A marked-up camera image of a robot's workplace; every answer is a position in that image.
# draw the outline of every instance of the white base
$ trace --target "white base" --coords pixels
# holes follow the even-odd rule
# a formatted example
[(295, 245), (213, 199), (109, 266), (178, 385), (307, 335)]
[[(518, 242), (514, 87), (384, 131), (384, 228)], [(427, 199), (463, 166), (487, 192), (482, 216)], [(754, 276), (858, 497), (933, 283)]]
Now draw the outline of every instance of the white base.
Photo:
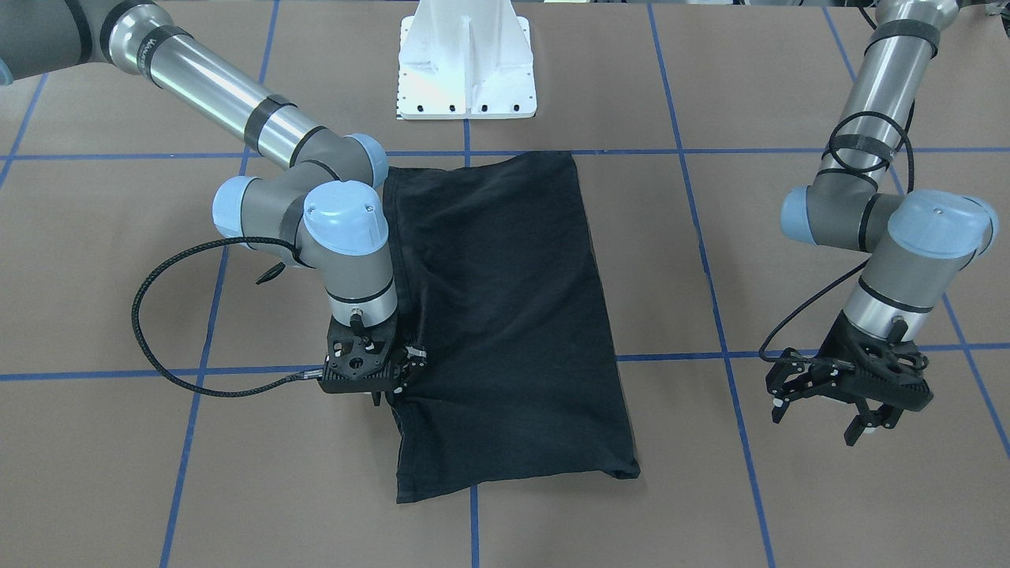
[[(516, 17), (530, 50), (529, 21)], [(404, 64), (403, 45), (414, 22), (407, 16), (400, 26), (401, 63), (397, 89), (397, 118), (409, 120), (529, 118), (536, 113), (536, 87), (532, 58), (528, 65), (498, 65), (477, 77), (471, 24), (461, 20), (457, 31), (462, 38), (456, 61)]]

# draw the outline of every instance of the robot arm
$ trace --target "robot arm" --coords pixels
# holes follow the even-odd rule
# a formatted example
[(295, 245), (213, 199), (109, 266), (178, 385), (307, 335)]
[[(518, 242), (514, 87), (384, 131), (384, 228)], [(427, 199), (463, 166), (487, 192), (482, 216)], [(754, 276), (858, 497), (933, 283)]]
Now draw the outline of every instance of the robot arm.
[(403, 369), (423, 364), (423, 350), (395, 345), (389, 231), (375, 191), (389, 166), (375, 139), (333, 133), (200, 44), (150, 1), (4, 1), (0, 28), (0, 85), (111, 63), (172, 92), (287, 169), (269, 181), (227, 180), (214, 197), (213, 218), (226, 238), (293, 245), (256, 245), (282, 260), (262, 280), (285, 266), (321, 273), (332, 310), (323, 390), (393, 390), (403, 384)]
[[(879, 27), (809, 187), (782, 208), (791, 239), (872, 253), (858, 284), (817, 355), (787, 349), (767, 376), (779, 422), (799, 398), (827, 396), (855, 404), (845, 443), (877, 427), (892, 429), (904, 410), (921, 410), (932, 392), (928, 361), (913, 342), (953, 277), (984, 254), (998, 230), (984, 201), (941, 191), (908, 196), (877, 193), (907, 134), (905, 122), (940, 30), (953, 22), (956, 0), (883, 0)], [(881, 402), (876, 410), (868, 400)]]

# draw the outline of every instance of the black cloth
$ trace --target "black cloth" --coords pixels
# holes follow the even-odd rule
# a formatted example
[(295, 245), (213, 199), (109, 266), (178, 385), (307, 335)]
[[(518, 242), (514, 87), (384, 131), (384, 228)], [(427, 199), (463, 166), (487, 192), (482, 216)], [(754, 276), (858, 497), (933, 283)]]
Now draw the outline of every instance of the black cloth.
[(384, 191), (401, 333), (429, 364), (391, 399), (397, 502), (499, 479), (637, 477), (571, 154), (393, 169)]

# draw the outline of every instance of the white bracket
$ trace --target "white bracket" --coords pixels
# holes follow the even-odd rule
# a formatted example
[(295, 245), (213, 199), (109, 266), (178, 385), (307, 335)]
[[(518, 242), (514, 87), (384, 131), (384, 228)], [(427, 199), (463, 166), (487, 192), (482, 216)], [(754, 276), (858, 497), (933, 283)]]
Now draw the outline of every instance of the white bracket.
[(420, 0), (400, 26), (398, 118), (536, 113), (529, 21), (508, 0)]

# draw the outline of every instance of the light blue joint cover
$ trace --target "light blue joint cover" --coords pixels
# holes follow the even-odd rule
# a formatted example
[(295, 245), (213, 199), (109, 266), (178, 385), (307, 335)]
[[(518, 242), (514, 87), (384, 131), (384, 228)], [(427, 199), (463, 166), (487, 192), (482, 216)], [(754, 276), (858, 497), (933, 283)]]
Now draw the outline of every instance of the light blue joint cover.
[(793, 241), (816, 245), (810, 231), (810, 217), (807, 215), (807, 186), (794, 187), (782, 202), (779, 216), (782, 232)]
[(389, 239), (379, 194), (356, 181), (324, 183), (305, 196), (302, 222), (326, 249), (351, 257), (371, 255)]
[(382, 145), (368, 134), (347, 134), (345, 137), (358, 140), (358, 144), (362, 145), (362, 148), (368, 153), (369, 160), (372, 161), (372, 187), (379, 189), (379, 186), (389, 176), (389, 158), (386, 156), (386, 151), (383, 150)]
[(974, 201), (975, 203), (978, 203), (983, 209), (985, 209), (986, 212), (989, 213), (989, 222), (993, 227), (993, 232), (989, 236), (989, 243), (986, 245), (985, 250), (979, 253), (979, 256), (981, 257), (982, 255), (985, 255), (986, 253), (989, 252), (990, 249), (993, 248), (993, 243), (996, 243), (996, 235), (1000, 233), (1000, 217), (999, 215), (996, 214), (996, 209), (993, 209), (992, 205), (986, 203), (982, 199), (979, 199), (978, 197), (972, 197), (969, 195), (966, 195), (965, 199), (968, 199), (969, 201)]
[[(256, 179), (259, 178), (235, 176), (217, 188), (211, 214), (214, 226), (225, 239), (242, 236), (242, 197), (245, 188)], [(243, 244), (242, 247), (248, 249), (248, 245)]]
[(891, 239), (908, 251), (930, 259), (957, 259), (977, 251), (993, 223), (992, 207), (981, 200), (934, 189), (909, 193), (888, 219)]
[(0, 60), (0, 87), (6, 87), (14, 82), (14, 74), (10, 72), (7, 64)]

